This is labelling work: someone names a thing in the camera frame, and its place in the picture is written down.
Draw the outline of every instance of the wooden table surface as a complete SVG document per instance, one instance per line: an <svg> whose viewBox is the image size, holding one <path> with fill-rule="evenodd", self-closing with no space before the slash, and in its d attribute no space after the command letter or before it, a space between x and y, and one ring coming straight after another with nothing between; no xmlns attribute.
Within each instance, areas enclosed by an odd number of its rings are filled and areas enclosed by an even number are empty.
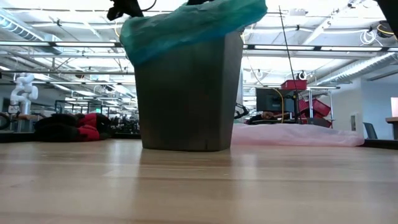
<svg viewBox="0 0 398 224"><path fill-rule="evenodd" d="M398 223L398 151L0 144L0 223Z"/></svg>

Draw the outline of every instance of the trash bag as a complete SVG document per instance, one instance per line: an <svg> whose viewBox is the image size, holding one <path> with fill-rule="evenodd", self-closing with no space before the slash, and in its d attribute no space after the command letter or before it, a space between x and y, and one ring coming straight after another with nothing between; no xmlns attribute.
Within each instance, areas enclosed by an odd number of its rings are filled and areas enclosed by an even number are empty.
<svg viewBox="0 0 398 224"><path fill-rule="evenodd" d="M133 65L173 47L223 37L265 16L265 0L214 0L180 6L170 14L133 17L122 26L120 41Z"/></svg>
<svg viewBox="0 0 398 224"><path fill-rule="evenodd" d="M354 131L309 124L234 124L232 131L232 145L354 147L364 142Z"/></svg>

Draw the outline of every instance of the ceiling duct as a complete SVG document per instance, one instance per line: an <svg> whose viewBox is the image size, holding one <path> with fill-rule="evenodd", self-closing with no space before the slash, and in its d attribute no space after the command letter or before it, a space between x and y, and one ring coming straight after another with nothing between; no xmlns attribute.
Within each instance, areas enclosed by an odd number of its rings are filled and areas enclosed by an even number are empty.
<svg viewBox="0 0 398 224"><path fill-rule="evenodd" d="M369 60L358 60L351 63L344 68L332 72L319 79L316 85L327 85L330 83L339 83L358 78L362 75L374 72L385 66L390 65L392 62L396 62L398 59L397 53L388 53L379 57L374 57Z"/></svg>
<svg viewBox="0 0 398 224"><path fill-rule="evenodd" d="M28 27L28 25L24 22L18 21L3 9L0 9L0 28L12 32L28 41L44 40L43 37L41 37L39 34L36 34L37 31L33 32L34 29L32 27ZM62 53L60 49L54 47L38 47L38 49L41 49L43 52L53 53L55 55Z"/></svg>

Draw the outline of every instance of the wall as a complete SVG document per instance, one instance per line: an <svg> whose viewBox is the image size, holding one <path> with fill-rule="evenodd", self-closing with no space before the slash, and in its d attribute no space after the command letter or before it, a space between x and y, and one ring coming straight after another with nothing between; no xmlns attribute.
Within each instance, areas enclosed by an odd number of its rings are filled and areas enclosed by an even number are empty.
<svg viewBox="0 0 398 224"><path fill-rule="evenodd" d="M333 129L351 131L351 115L357 114L356 131L363 134L361 80L355 79L353 84L340 85L339 90L332 90L331 92L333 119L335 120ZM329 96L323 96L319 100L330 105Z"/></svg>
<svg viewBox="0 0 398 224"><path fill-rule="evenodd" d="M363 121L373 124L379 139L394 139L386 118L392 117L391 97L398 97L398 85L363 80L362 96Z"/></svg>

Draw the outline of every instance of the computer monitor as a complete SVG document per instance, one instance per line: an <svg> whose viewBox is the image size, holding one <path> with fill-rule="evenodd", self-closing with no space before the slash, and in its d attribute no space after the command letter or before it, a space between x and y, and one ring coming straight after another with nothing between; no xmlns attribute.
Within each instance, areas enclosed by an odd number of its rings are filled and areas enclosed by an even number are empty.
<svg viewBox="0 0 398 224"><path fill-rule="evenodd" d="M278 90L284 97L284 112L294 113L294 100L292 90ZM256 88L257 111L282 112L282 98L273 89Z"/></svg>

